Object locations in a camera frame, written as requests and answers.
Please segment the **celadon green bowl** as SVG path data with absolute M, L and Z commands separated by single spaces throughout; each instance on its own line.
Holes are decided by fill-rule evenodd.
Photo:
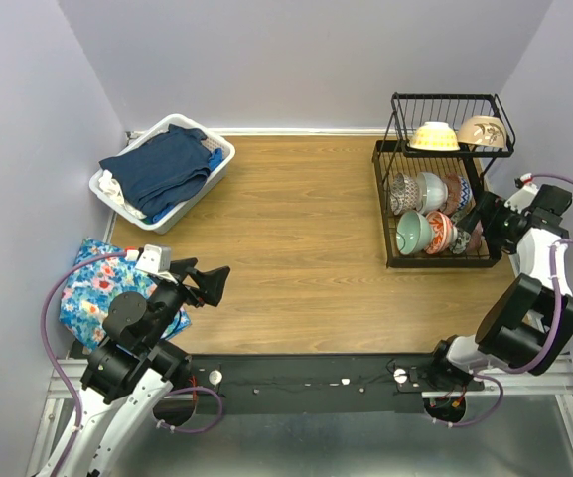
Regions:
M 433 240 L 434 232 L 427 218 L 416 211 L 404 213 L 396 227 L 396 245 L 402 255 L 424 250 Z

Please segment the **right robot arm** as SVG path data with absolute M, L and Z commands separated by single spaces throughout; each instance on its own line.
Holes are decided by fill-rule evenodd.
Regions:
M 516 186 L 507 199 L 483 193 L 455 224 L 459 236 L 482 226 L 487 244 L 518 257 L 519 274 L 475 335 L 438 343 L 424 368 L 436 389 L 463 387 L 487 368 L 539 376 L 573 336 L 573 293 L 564 271 L 570 237 L 561 226 L 572 194 L 550 184 L 537 186 L 530 177 Z

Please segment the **grey paisley pattern bowl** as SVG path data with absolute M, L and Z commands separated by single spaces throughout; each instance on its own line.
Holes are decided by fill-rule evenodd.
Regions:
M 465 216 L 464 211 L 459 211 L 451 216 L 452 224 L 454 226 L 453 233 L 454 236 L 449 245 L 449 251 L 453 255 L 461 255 L 466 252 L 468 244 L 471 240 L 471 234 L 458 225 L 458 222 Z

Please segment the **orange floral pattern bowl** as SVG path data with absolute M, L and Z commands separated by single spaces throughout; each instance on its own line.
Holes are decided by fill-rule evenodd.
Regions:
M 454 225 L 447 215 L 439 211 L 428 213 L 426 219 L 431 227 L 433 237 L 424 251 L 427 254 L 441 253 L 452 242 L 454 236 Z

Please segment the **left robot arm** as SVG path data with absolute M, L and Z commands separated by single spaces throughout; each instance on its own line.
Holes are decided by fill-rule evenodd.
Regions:
M 74 411 L 42 476 L 108 474 L 145 417 L 167 396 L 210 395 L 216 402 L 215 420 L 223 417 L 220 394 L 197 384 L 191 355 L 163 334 L 183 305 L 220 304 L 229 267 L 201 272 L 195 258 L 173 260 L 167 249 L 151 245 L 120 255 L 154 279 L 156 288 L 150 297 L 123 292 L 112 300 L 102 324 L 105 336 L 88 356 L 78 386 L 53 350 L 46 351 Z

